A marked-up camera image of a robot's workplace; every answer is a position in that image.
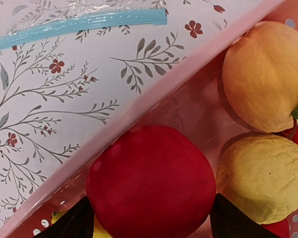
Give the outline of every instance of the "red flower print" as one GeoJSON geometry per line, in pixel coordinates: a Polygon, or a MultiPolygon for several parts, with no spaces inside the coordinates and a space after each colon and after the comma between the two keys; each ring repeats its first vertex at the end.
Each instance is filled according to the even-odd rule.
{"type": "Polygon", "coordinates": [[[195,21],[191,20],[189,22],[189,24],[185,25],[185,29],[187,29],[188,31],[190,31],[190,36],[192,36],[193,38],[197,38],[197,35],[202,35],[203,31],[201,30],[201,24],[200,23],[196,23],[195,21]]]}
{"type": "Polygon", "coordinates": [[[14,147],[16,145],[16,143],[18,142],[16,139],[16,136],[14,133],[11,134],[11,132],[8,133],[9,139],[8,139],[8,145],[11,145],[12,147],[14,147]]]}
{"type": "Polygon", "coordinates": [[[50,65],[50,69],[52,73],[60,73],[61,67],[63,67],[65,64],[63,61],[58,61],[57,59],[53,60],[53,63],[50,65]]]}
{"type": "Polygon", "coordinates": [[[214,5],[213,7],[214,7],[214,10],[219,13],[225,12],[225,9],[223,7],[221,7],[220,5],[214,5]]]}

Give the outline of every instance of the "wrinkled lemon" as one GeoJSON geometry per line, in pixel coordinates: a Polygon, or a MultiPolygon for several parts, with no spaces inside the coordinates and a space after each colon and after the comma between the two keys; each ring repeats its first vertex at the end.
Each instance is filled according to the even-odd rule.
{"type": "Polygon", "coordinates": [[[229,104],[252,127],[279,132],[293,127],[298,107],[298,31],[260,22],[228,49],[223,85],[229,104]]]}
{"type": "Polygon", "coordinates": [[[298,146],[275,135],[250,136],[221,156],[217,191],[259,224],[298,208],[298,146]]]}

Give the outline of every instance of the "gray leaf print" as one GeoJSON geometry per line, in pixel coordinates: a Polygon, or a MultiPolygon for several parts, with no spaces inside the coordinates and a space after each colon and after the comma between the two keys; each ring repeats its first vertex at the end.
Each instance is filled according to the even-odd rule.
{"type": "Polygon", "coordinates": [[[161,68],[159,65],[155,65],[155,66],[154,66],[154,69],[155,69],[155,70],[157,71],[157,73],[160,74],[161,76],[166,74],[166,71],[165,71],[163,68],[161,68]]]}
{"type": "Polygon", "coordinates": [[[13,11],[12,11],[12,16],[15,16],[16,14],[18,14],[19,12],[21,12],[22,10],[24,10],[25,8],[27,8],[26,5],[20,5],[20,6],[16,6],[13,11]]]}
{"type": "Polygon", "coordinates": [[[145,65],[145,64],[144,64],[144,67],[145,67],[145,71],[146,71],[147,75],[148,75],[150,78],[152,78],[152,77],[153,77],[153,74],[152,74],[151,69],[150,69],[147,65],[145,65]]]}
{"type": "Polygon", "coordinates": [[[121,70],[121,72],[120,72],[120,77],[121,77],[121,78],[125,77],[126,72],[127,72],[127,67],[126,67],[126,68],[123,68],[123,69],[121,70]]]}
{"type": "Polygon", "coordinates": [[[152,40],[149,45],[147,45],[146,49],[145,49],[145,56],[146,56],[146,53],[148,51],[151,51],[153,48],[155,47],[155,40],[152,40]]]}
{"type": "Polygon", "coordinates": [[[176,48],[178,48],[180,50],[183,50],[184,49],[184,47],[183,46],[180,46],[180,45],[174,45],[174,47],[176,47],[176,48]]]}
{"type": "Polygon", "coordinates": [[[127,78],[127,84],[130,84],[132,80],[133,80],[133,75],[131,74],[131,75],[127,78]]]}
{"type": "Polygon", "coordinates": [[[2,116],[0,120],[0,129],[7,123],[8,119],[9,119],[9,112],[2,116]]]}
{"type": "Polygon", "coordinates": [[[145,46],[145,39],[142,38],[139,43],[138,43],[138,46],[137,46],[137,57],[138,57],[138,54],[140,53],[140,51],[144,48],[145,46]]]}
{"type": "Polygon", "coordinates": [[[152,51],[151,51],[151,55],[158,52],[160,50],[161,46],[157,46],[156,48],[154,48],[152,51]]]}
{"type": "Polygon", "coordinates": [[[165,41],[167,42],[168,45],[170,45],[169,37],[165,37],[165,41]]]}
{"type": "Polygon", "coordinates": [[[2,82],[2,89],[5,91],[9,86],[9,75],[6,69],[4,68],[4,66],[1,63],[0,65],[1,65],[0,77],[2,82]]]}

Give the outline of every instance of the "pink plastic container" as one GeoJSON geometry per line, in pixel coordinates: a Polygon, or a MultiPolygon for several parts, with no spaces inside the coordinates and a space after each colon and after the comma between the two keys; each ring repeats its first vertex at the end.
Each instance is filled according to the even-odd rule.
{"type": "MultiPolygon", "coordinates": [[[[162,80],[139,96],[30,196],[0,230],[0,238],[9,235],[12,238],[31,237],[33,229],[45,229],[41,220],[49,221],[54,210],[71,208],[84,196],[82,184],[88,171],[88,163],[119,135],[137,123],[145,113],[153,110],[159,102],[160,105],[142,117],[138,125],[165,124],[180,130],[205,153],[215,169],[223,145],[232,137],[249,131],[248,127],[240,124],[239,119],[225,102],[221,83],[217,80],[221,78],[224,55],[215,57],[282,2],[283,0],[263,1],[211,41],[202,45],[162,80]],[[213,58],[215,60],[199,71],[213,58]],[[203,136],[196,133],[197,130],[203,131],[203,136]]],[[[209,223],[206,222],[192,237],[196,235],[211,237],[209,223]]]]}

